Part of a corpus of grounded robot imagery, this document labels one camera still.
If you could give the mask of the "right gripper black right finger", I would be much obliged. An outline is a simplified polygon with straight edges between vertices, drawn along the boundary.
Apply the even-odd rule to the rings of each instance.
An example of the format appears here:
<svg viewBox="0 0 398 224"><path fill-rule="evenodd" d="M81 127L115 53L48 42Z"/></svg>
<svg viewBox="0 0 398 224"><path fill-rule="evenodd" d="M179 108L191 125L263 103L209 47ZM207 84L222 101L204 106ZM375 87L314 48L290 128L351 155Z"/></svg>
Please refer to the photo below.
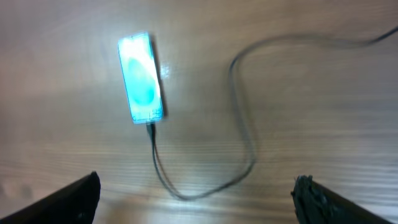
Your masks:
<svg viewBox="0 0 398 224"><path fill-rule="evenodd" d="M291 191L300 224L392 224L334 191L300 175Z"/></svg>

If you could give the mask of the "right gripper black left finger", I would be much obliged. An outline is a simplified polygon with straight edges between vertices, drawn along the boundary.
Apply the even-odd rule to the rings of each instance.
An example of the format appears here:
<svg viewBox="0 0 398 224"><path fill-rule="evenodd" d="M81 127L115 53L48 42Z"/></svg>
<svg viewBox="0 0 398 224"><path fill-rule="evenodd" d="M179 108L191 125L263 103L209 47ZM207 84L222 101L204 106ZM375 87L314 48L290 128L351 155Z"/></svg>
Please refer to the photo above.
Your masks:
<svg viewBox="0 0 398 224"><path fill-rule="evenodd" d="M3 224L92 224L101 183L92 173L1 219Z"/></svg>

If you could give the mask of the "blue smartphone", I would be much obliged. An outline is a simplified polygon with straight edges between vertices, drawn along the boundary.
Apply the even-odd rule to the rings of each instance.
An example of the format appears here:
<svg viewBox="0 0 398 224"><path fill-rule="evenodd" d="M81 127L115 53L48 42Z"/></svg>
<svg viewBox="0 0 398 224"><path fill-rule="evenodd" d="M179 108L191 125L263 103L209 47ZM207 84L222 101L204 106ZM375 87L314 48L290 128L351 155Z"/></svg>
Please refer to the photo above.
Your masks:
<svg viewBox="0 0 398 224"><path fill-rule="evenodd" d="M118 54L133 123L162 120L164 107L151 35L140 32L120 39Z"/></svg>

